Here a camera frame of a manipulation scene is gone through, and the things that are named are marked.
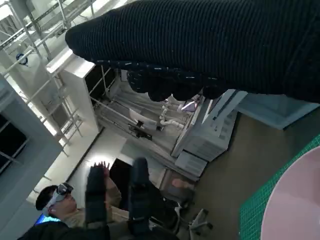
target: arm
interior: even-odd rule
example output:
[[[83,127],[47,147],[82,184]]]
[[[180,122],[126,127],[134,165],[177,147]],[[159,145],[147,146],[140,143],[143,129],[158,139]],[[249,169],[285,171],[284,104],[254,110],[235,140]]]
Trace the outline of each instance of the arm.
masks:
[[[105,201],[109,203],[111,206],[118,207],[121,201],[121,192],[119,191],[118,187],[109,176],[106,179],[105,185],[106,185]]]

